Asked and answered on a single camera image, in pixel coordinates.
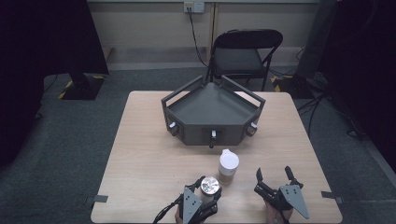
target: wall baseboard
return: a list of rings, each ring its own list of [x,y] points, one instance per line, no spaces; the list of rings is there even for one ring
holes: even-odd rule
[[[271,66],[297,66],[297,55],[302,48],[279,48],[274,53]],[[144,70],[161,68],[205,67],[198,59],[195,48],[167,49],[124,49],[113,48],[108,52],[108,70]],[[199,48],[203,61],[207,64],[205,48]]]

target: black chair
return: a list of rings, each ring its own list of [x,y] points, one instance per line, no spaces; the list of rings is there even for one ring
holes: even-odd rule
[[[231,30],[216,38],[210,52],[206,80],[221,78],[263,78],[262,91],[268,77],[271,59],[283,41],[276,30]],[[269,49],[262,60],[258,49]]]

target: cable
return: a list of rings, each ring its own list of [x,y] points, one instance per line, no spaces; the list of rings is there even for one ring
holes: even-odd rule
[[[293,72],[293,71],[296,71],[296,70],[297,70],[297,69],[293,68],[293,69],[289,70],[287,73],[277,72],[277,71],[275,71],[275,70],[273,70],[273,69],[270,69],[269,71],[270,71],[272,74],[276,75],[276,76],[288,76],[288,75],[292,75],[290,72]]]
[[[52,83],[49,84],[49,86],[43,92],[46,92],[47,90],[49,90],[52,87],[52,85],[55,83],[56,79],[58,79],[58,76],[59,76],[59,74],[56,75],[56,77],[55,77],[55,79],[53,79]]]
[[[301,48],[301,50],[296,54],[296,59],[298,61],[300,61],[300,58],[298,57],[303,51],[305,50],[305,48]]]
[[[321,95],[321,96],[319,96],[318,99],[321,100],[323,97],[324,97],[324,94]],[[315,106],[315,105],[317,105],[317,104],[318,104],[317,99],[313,99],[313,100],[311,100],[310,102],[308,102],[308,103],[306,103],[305,105],[302,105],[300,108],[298,108],[297,110],[300,111],[300,110],[302,110],[302,109],[304,109],[304,108],[306,108],[306,107],[309,107],[309,109],[305,110],[302,114],[300,114],[300,117],[301,117],[302,115],[304,115],[305,113],[311,111],[312,107]]]
[[[194,43],[195,43],[195,51],[197,52],[197,56],[198,56],[199,60],[201,61],[201,63],[202,63],[205,67],[207,67],[207,65],[206,65],[206,64],[204,63],[204,61],[202,60],[201,53],[200,53],[199,50],[198,50],[197,40],[196,40],[196,38],[195,38],[194,24],[193,24],[193,22],[192,22],[191,8],[188,7],[187,10],[189,11],[189,17],[190,17],[191,28],[192,28],[192,37],[194,38]]]
[[[181,200],[183,199],[183,194],[180,194],[174,202],[166,206],[161,212],[155,217],[154,221],[152,223],[158,223],[163,217],[166,215],[166,213],[173,208],[176,204],[180,204]]]
[[[277,197],[276,202],[277,202],[277,208],[280,208],[280,200],[279,200],[279,197]],[[285,218],[285,215],[283,215],[283,211],[282,211],[282,210],[278,211],[278,210],[276,209],[276,215],[277,215],[277,212],[279,212],[280,216],[282,217],[283,223],[284,223],[284,224],[290,224],[289,221]]]
[[[331,108],[331,107],[329,107],[329,106],[323,104],[320,100],[318,100],[318,98],[317,98],[315,95],[313,95],[313,96],[314,96],[314,98],[315,98],[321,105],[323,105],[324,107],[326,107],[326,108],[332,110],[333,112],[336,112],[336,113],[338,113],[338,114],[344,116],[345,118],[351,120],[351,118],[350,118],[348,115],[346,115],[346,114],[344,114],[344,113],[342,113],[342,112],[340,112],[340,111],[338,111],[338,110],[336,110],[336,109],[333,109],[333,108]]]
[[[314,117],[315,111],[318,108],[318,105],[320,103],[320,100],[315,104],[314,110],[311,113],[311,118],[309,119],[309,123],[308,123],[308,138],[311,138],[311,124],[312,124],[312,119]]]

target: metal stand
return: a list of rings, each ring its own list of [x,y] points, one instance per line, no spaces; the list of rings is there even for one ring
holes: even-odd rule
[[[72,81],[60,95],[62,100],[95,100],[105,80],[102,76],[86,76],[80,72],[70,72]]]

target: white wall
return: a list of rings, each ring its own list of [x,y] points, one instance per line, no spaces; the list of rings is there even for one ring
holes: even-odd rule
[[[92,17],[104,47],[193,48],[191,22],[182,2],[94,3]],[[204,14],[193,14],[198,47],[209,47],[211,22],[216,15],[214,37],[232,29],[276,29],[284,42],[276,52],[275,65],[297,64],[295,55],[305,45],[315,17],[316,3],[205,3]]]

